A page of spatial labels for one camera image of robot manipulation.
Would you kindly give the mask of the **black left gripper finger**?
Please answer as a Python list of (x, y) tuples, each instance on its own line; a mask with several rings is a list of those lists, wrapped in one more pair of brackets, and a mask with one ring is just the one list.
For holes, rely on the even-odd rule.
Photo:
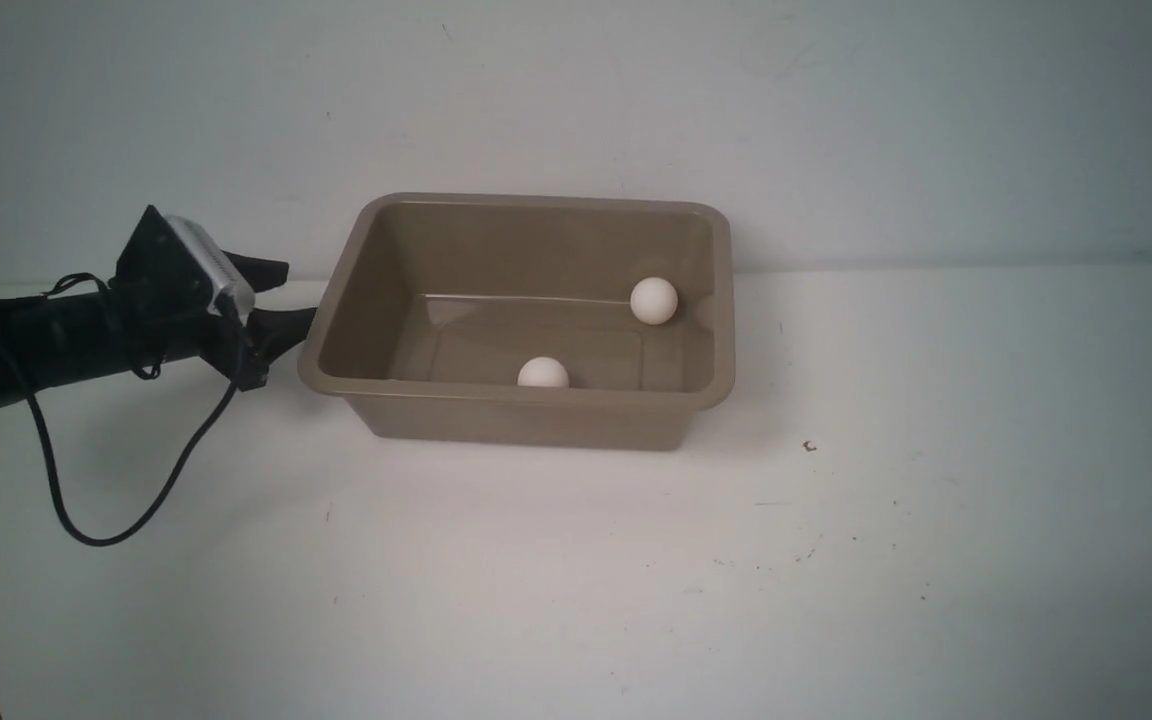
[(223, 252), (227, 264), (223, 265), (227, 273), (227, 282), (223, 285), (225, 293), (247, 291), (252, 293), (271, 291), (287, 283), (291, 264), (265, 259), (251, 258), (237, 252)]
[(262, 363), (274, 363), (280, 356), (291, 351), (294, 346), (305, 342), (316, 313), (316, 306), (296, 310), (252, 310), (252, 313), (248, 314), (248, 340), (256, 359)]

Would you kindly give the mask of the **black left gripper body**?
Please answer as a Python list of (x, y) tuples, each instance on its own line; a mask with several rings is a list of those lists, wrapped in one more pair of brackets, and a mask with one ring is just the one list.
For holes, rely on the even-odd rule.
[(268, 381), (268, 364), (253, 356), (244, 320), (209, 313), (200, 273), (154, 205), (143, 210), (116, 260), (111, 286), (131, 305), (132, 336), (166, 357), (191, 351), (241, 392)]

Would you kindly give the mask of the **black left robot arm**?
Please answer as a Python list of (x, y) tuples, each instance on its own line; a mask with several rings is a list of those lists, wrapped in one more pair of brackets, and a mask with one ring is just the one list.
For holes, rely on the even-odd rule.
[(122, 373), (152, 381), (194, 357), (241, 391), (262, 388), (314, 323), (314, 306), (256, 305), (288, 274), (287, 263), (223, 251), (200, 223), (147, 206), (109, 279), (74, 273), (0, 300), (0, 407)]

